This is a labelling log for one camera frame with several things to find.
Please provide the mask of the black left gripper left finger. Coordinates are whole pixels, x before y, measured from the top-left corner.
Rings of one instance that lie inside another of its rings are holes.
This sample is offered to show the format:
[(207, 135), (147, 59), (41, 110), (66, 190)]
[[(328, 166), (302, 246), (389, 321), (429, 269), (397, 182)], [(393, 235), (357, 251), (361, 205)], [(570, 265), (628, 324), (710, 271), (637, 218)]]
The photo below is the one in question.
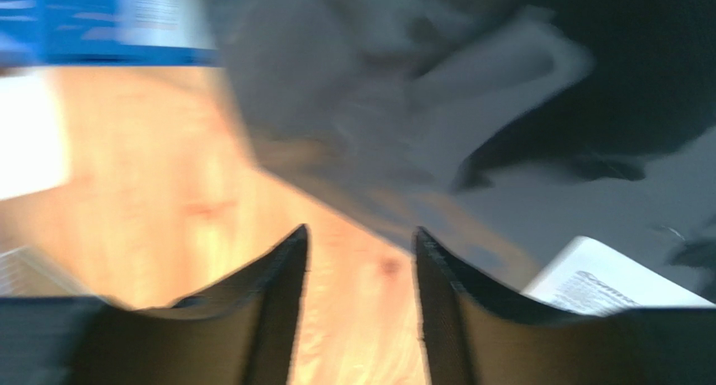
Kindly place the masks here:
[(4, 297), (4, 384), (285, 384), (308, 264), (308, 228), (172, 306), (97, 296)]

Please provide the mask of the blue file organizer rack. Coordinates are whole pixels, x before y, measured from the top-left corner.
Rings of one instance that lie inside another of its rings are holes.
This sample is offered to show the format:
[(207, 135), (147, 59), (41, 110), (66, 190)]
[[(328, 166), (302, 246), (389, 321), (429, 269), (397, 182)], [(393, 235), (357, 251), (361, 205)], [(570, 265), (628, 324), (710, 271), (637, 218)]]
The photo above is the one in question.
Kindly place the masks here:
[(212, 66), (200, 0), (1, 0), (1, 65)]

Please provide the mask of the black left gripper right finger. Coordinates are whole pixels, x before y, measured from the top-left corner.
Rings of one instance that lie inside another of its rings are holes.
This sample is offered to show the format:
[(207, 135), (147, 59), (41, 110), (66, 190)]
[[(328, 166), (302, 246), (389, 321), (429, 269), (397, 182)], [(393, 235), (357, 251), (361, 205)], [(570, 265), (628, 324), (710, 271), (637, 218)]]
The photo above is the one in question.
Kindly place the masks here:
[(422, 341), (433, 384), (712, 384), (715, 312), (575, 314), (527, 298), (413, 236)]

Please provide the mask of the white three drawer organizer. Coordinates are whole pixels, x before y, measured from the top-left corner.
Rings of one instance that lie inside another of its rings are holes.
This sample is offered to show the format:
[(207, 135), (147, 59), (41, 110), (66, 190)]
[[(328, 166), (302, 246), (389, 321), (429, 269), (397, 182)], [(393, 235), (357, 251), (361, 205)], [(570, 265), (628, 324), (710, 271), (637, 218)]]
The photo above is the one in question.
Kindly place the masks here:
[(70, 176), (65, 120), (52, 71), (1, 78), (1, 199), (59, 187)]

